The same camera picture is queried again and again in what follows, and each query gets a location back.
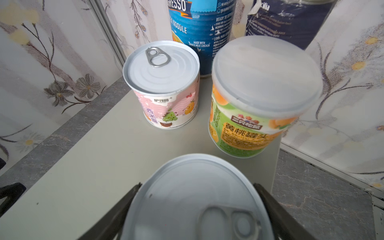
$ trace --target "floor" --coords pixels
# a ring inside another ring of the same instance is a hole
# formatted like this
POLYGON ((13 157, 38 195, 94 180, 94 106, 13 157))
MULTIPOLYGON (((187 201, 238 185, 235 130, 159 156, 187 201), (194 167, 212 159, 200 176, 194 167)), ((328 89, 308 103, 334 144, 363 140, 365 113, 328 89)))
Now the floor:
MULTIPOLYGON (((0 186, 21 182, 29 189, 129 90, 117 80, 0 176, 0 186)), ((375 239, 368 193, 282 150, 272 195, 319 240, 375 239)))

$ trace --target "wallpaper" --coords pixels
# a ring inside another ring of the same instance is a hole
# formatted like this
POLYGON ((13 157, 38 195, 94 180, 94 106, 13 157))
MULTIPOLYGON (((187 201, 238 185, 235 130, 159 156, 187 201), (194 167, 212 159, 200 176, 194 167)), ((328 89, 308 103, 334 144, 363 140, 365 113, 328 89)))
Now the wallpaper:
POLYGON ((0 3, 0 175, 121 76, 83 0, 0 3))
MULTIPOLYGON (((101 0, 128 56, 138 46, 171 40, 167 0, 101 0)), ((252 0, 237 0, 230 39, 243 36, 252 0)), ((339 0, 306 49, 324 89, 282 142, 384 190, 384 6, 339 0)))

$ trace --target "can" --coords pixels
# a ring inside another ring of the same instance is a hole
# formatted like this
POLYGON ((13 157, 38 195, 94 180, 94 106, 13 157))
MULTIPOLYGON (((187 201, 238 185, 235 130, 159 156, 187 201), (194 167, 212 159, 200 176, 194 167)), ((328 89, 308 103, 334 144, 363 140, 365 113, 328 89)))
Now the can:
POLYGON ((335 0, 254 0, 245 35, 264 35, 306 49, 331 12, 335 0))
POLYGON ((273 240, 264 203, 233 165, 207 154, 160 167, 132 200, 121 239, 273 240))
POLYGON ((199 57, 187 45, 155 41, 128 56, 123 76, 148 122, 161 129, 174 129, 196 115, 199 69, 199 57))
POLYGON ((252 157, 320 97, 318 65, 302 49, 278 38, 230 41, 212 67, 209 132, 223 152, 252 157))
POLYGON ((196 51, 201 77, 230 37, 236 0, 168 0, 172 38, 196 51))

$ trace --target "pull tab ring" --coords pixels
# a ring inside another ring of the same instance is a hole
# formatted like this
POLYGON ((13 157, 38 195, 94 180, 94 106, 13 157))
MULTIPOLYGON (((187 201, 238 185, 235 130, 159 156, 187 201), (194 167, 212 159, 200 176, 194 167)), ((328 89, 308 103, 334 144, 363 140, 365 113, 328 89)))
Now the pull tab ring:
POLYGON ((148 59, 148 62, 149 64, 154 67, 154 68, 159 68, 159 67, 162 67, 164 65, 167 65, 169 62, 170 62, 170 56, 164 52, 163 50, 161 50, 160 48, 158 47, 150 47, 148 48, 146 51, 145 51, 146 55, 147 55, 147 59, 148 59), (167 57, 167 61, 160 64, 160 65, 156 65, 152 62, 153 58, 154 57, 157 57, 157 56, 160 56, 160 55, 164 55, 167 57))

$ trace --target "dark blue label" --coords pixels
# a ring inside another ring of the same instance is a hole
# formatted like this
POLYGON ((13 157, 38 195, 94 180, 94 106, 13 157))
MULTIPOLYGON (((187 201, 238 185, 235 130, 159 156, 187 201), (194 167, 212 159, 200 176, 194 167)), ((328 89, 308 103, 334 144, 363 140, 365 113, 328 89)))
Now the dark blue label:
POLYGON ((230 36, 236 0, 168 0, 172 38, 195 50, 201 75, 210 74, 230 36))
POLYGON ((306 49, 332 6, 333 3, 308 5, 263 0, 257 14, 248 16, 245 35, 272 36, 306 49))

